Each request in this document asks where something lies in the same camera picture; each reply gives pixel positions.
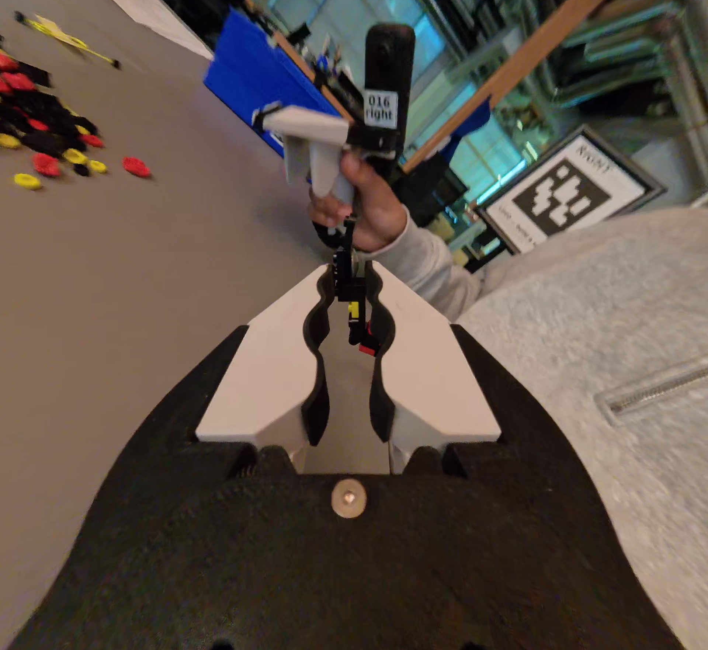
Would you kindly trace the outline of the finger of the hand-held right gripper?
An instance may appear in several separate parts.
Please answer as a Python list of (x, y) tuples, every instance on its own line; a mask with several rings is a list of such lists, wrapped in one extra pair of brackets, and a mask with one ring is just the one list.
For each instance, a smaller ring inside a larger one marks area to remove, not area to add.
[(336, 146), (346, 143), (351, 124), (345, 118), (299, 106), (285, 106), (263, 114), (262, 129), (282, 144), (287, 139), (322, 142)]

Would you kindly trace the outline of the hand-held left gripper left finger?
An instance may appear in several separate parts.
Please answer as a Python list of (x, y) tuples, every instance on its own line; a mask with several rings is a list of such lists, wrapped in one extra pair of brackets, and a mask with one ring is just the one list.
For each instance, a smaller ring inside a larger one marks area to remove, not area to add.
[(304, 472), (329, 420), (320, 348), (334, 297), (333, 269), (322, 265), (239, 329), (236, 353), (195, 430), (199, 442), (278, 446)]

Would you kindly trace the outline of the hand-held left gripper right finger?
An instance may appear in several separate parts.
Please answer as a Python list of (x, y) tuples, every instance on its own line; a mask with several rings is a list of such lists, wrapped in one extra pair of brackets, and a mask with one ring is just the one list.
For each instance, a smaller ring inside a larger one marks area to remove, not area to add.
[(378, 261), (365, 268), (367, 334), (378, 345), (369, 417), (401, 474), (420, 448), (497, 442), (500, 425), (449, 319)]

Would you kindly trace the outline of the black lego assembly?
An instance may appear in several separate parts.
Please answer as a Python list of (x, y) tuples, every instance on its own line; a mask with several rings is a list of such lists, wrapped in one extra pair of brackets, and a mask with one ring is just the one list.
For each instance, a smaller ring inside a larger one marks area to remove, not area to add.
[(343, 221), (337, 248), (333, 254), (333, 277), (337, 300), (348, 305), (348, 342), (368, 355), (375, 356), (379, 343), (370, 331), (366, 316), (366, 283), (358, 276), (353, 261), (353, 233), (356, 219), (349, 216)]

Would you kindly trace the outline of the person's right forearm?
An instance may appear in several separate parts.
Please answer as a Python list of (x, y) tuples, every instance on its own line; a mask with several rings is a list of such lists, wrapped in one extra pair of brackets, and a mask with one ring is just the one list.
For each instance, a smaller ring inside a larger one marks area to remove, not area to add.
[(373, 259), (406, 284), (448, 321), (456, 323), (482, 297), (487, 269), (476, 273), (458, 265), (444, 241), (418, 227), (403, 208), (400, 234)]

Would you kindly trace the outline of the pile of loose lego pieces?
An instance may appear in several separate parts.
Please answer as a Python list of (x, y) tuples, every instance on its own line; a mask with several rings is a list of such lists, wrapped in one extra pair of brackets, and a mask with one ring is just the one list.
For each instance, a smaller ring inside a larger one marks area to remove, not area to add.
[(14, 185), (40, 191), (43, 178), (61, 179), (65, 167), (80, 177), (107, 174), (89, 152), (105, 148), (98, 126), (52, 93), (48, 71), (19, 60), (4, 42), (1, 36), (1, 148), (32, 153), (31, 172), (15, 174)]

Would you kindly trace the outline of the yellow lego rod assembly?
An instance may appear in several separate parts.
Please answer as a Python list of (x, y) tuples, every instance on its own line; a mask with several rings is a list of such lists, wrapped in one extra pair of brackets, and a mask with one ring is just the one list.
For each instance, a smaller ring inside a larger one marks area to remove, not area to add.
[(19, 24), (31, 28), (32, 30), (37, 31), (42, 35), (47, 35), (48, 37), (55, 39), (61, 44), (66, 45), (67, 47), (70, 47), (81, 53), (92, 55), (95, 58), (107, 62), (116, 70), (122, 69), (122, 65), (119, 60), (93, 50), (79, 38), (73, 35), (68, 35), (53, 21), (39, 16), (37, 16), (36, 18), (30, 18), (23, 14), (21, 11), (14, 11), (14, 18)]

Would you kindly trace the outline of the person's right hand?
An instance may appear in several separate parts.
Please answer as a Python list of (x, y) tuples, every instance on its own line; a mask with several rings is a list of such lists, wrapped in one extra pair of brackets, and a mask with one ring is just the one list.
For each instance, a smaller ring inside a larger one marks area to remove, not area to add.
[(391, 245), (406, 229), (408, 212), (394, 195), (385, 179), (354, 152), (341, 159), (341, 173), (358, 195), (358, 204), (343, 203), (332, 195), (320, 198), (309, 191), (307, 213), (314, 223), (335, 228), (356, 213), (353, 246), (365, 254), (378, 252)]

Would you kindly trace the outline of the large blue storage bin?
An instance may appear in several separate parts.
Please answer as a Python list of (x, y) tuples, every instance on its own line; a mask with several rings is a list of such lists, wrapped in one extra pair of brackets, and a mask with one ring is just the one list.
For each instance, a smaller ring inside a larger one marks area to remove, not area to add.
[(233, 11), (217, 43), (205, 78), (206, 87), (279, 153), (284, 145), (261, 127), (263, 114), (299, 106), (341, 116), (351, 124), (362, 119), (363, 92), (337, 99), (321, 70), (304, 71), (279, 44), (243, 15)]

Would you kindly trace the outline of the framed marker sign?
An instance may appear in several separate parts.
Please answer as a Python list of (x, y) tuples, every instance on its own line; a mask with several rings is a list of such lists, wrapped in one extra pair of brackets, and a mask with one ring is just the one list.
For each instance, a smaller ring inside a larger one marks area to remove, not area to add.
[(665, 193), (649, 172), (581, 125), (477, 212), (510, 253), (526, 254), (553, 236), (634, 212)]

